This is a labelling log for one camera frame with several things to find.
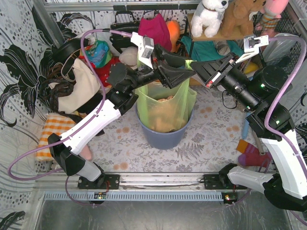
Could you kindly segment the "crumpled brown paper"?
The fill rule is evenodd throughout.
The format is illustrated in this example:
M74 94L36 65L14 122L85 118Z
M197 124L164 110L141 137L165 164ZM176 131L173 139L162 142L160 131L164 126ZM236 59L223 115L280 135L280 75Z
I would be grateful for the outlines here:
M168 97L166 97L166 98L159 99L158 101L159 101L159 102L164 102L164 101L170 100L170 99L172 99L172 98L174 98L174 97L173 97L172 95L170 95L170 96L168 96Z

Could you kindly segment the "brown teddy bear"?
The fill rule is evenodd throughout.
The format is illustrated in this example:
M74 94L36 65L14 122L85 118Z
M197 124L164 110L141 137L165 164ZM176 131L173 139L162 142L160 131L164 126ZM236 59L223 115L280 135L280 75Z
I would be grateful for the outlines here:
M265 0L234 0L225 10L221 24L221 34L229 38L233 30L239 28L242 35L251 35L253 32L253 13L263 10Z

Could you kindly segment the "silver foil pouch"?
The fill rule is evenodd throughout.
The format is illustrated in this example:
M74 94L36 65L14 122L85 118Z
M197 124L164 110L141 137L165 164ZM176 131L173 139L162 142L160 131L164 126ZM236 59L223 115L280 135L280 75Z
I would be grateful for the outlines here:
M262 52L263 60L268 63L283 58L290 52L291 48L293 48L296 43L297 41L294 39L270 41Z

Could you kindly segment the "striped colourful sock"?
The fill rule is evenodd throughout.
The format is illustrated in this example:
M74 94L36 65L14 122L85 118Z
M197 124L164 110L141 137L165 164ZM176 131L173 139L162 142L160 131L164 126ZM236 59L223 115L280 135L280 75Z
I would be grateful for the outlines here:
M242 166L267 167L272 161L269 152L260 154L258 148L242 139L239 141L236 150L241 153L238 157L238 163Z

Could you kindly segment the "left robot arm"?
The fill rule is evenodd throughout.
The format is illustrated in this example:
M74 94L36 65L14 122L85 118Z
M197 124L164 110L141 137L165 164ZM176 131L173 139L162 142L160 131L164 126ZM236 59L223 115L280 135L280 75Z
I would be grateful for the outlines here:
M108 78L111 89L98 106L69 131L48 137L51 156L68 176L80 176L90 183L90 188L109 186L103 169L82 157L82 149L105 126L132 108L138 99L135 89L156 80L172 89L194 75L187 68L188 60L155 45L149 59L151 67L133 70L123 63L112 65Z

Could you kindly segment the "teal folded clothes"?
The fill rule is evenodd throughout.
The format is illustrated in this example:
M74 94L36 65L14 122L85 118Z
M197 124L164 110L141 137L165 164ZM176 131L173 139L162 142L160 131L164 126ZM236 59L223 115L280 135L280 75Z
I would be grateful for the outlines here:
M244 54L244 51L234 41L226 41L230 51L237 56ZM194 42L191 59L195 61L212 61L221 59L223 56L216 51L213 41Z

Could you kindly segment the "white plush lamb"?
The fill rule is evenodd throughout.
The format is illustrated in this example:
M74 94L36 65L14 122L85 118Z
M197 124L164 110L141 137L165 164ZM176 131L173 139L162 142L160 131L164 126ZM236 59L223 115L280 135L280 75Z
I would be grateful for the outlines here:
M137 54L138 49L136 47L128 47L126 48L120 55L119 60L121 63L128 66L136 66L137 65Z

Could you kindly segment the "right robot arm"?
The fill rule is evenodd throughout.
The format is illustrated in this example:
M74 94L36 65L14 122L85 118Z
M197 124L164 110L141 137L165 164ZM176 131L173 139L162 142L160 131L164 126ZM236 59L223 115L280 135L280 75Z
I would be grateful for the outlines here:
M233 54L216 61L193 61L190 67L208 88L222 86L248 112L247 121L268 149L276 173L246 170L230 163L219 171L223 185L243 186L265 195L275 207L292 211L307 209L307 166L300 152L290 112L274 98L286 82L286 72L266 66L249 79L235 63Z

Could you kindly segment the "orange plush toy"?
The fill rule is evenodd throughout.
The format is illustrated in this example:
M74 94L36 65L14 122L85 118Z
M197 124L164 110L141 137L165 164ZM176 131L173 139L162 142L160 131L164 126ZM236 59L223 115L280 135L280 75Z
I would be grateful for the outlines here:
M171 41L171 52L177 52L178 47L177 47L177 40L180 37L180 27L179 23L175 20L167 21L166 22L169 35L170 35L170 41Z

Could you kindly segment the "pink plush toy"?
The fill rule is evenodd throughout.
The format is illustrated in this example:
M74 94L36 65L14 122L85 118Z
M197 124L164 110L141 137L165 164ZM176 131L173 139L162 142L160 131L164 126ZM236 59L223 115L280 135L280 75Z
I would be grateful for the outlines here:
M262 17L260 25L273 26L281 19L281 13L285 10L289 0L267 0L260 10Z

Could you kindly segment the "wooden metal shelf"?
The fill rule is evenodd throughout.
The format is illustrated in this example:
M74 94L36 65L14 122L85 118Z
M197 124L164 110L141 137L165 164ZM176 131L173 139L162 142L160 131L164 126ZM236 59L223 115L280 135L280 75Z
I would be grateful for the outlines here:
M198 38L194 38L189 33L189 30L191 28L190 21L192 19L192 16L193 16L192 13L187 14L187 21L185 22L185 32L186 33L183 34L183 37L181 38L181 41L184 43L186 51L187 51L187 53L188 53L190 58L191 58L194 42L198 42L198 41L213 41L213 42L217 42L217 41L234 41L234 42L237 43L240 40L242 40L243 37L244 37L241 34L239 28L236 27L233 30L233 33L232 33L232 35L229 38L224 38L221 35L221 31L218 31L218 33L214 37L212 37L212 38L207 38L205 35L202 35L201 37L198 37Z

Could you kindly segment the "white plush dog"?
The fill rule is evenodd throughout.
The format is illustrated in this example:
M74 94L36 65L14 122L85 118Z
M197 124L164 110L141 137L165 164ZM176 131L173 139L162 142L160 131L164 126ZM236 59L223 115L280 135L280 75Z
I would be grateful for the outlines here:
M228 4L228 0L201 0L191 20L192 36L214 37L220 28Z

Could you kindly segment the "colourful printed bag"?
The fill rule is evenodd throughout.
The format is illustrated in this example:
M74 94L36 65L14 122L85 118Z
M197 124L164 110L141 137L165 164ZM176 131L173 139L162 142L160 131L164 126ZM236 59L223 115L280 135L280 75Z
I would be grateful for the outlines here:
M94 69L104 67L111 59L112 53L105 41L96 40L84 48L86 56Z

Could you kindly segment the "green trash bag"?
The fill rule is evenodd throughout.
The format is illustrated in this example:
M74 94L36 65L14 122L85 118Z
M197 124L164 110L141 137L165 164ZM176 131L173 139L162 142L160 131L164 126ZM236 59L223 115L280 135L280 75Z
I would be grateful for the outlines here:
M170 89L156 81L136 89L139 119L149 129L170 133L181 129L189 120L196 102L196 91L189 87L189 79ZM159 102L172 95L174 98Z

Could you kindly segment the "pink cylinder pillow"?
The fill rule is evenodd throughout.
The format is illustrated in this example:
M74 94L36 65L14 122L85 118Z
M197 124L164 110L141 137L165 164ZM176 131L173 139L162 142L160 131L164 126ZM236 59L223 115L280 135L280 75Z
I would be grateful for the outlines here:
M91 161L93 159L93 154L87 145L85 145L84 148L82 149L80 156L88 161Z

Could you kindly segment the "magenta cloth bag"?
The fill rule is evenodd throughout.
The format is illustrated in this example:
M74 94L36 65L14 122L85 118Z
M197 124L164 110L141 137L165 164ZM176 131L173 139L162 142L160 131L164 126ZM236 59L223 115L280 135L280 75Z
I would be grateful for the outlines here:
M141 18L138 34L152 38L155 45L159 44L167 51L172 49L169 30L160 13L149 20Z

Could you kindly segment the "cream canvas tote bag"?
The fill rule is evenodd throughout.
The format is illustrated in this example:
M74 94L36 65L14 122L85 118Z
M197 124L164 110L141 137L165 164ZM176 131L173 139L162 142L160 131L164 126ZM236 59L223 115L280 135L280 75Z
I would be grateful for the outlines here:
M71 114L92 99L100 89L97 77L80 59L75 59L72 72L75 76L73 82L65 78L45 82L51 89L47 98L53 111Z

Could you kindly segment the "black leather handbag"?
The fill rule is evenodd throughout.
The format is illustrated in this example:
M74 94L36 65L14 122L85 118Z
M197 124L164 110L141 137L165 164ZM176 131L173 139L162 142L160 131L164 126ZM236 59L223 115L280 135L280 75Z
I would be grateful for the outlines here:
M126 15L128 17L127 22L119 22L118 17L120 15ZM115 31L122 31L127 33L138 32L140 22L137 21L131 11L117 11L115 14L115 21L111 24L110 29ZM137 47L130 41L129 37L112 33L110 38L110 42L114 49L116 49L119 53L122 53L123 48L128 47Z

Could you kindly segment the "blue trash bin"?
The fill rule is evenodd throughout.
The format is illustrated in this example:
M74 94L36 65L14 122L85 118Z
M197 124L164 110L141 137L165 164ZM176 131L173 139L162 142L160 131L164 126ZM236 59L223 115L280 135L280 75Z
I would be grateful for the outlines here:
M170 132L170 133L159 133L159 132L156 132L156 131L153 131L147 128L139 119L137 108L135 109L135 112L137 115L137 119L142 127L142 131L145 136L145 139L147 140L149 145L159 150L169 150L169 149L176 147L182 140L184 133L193 118L194 110L192 109L190 116L189 116L189 120L185 126L183 126L181 129L177 131Z

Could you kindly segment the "orange checkered cloth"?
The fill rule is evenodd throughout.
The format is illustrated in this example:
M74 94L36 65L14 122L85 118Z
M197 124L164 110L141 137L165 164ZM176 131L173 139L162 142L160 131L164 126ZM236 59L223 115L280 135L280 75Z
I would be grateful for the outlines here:
M47 115L47 120L44 124L41 137L38 143L38 148L48 145L47 138L55 133L60 136L62 133L68 131L74 127L76 123L69 117L61 116L56 113L49 113ZM35 157L38 161L52 161L53 158L50 154L49 148L37 151Z

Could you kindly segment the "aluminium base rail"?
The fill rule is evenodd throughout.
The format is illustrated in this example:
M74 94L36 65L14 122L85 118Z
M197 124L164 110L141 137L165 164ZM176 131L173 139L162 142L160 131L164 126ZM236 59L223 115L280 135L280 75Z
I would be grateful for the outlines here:
M104 201L221 201L240 198L247 188L223 186L214 173L111 173L98 187L63 172L45 176L34 185L45 199L101 203Z

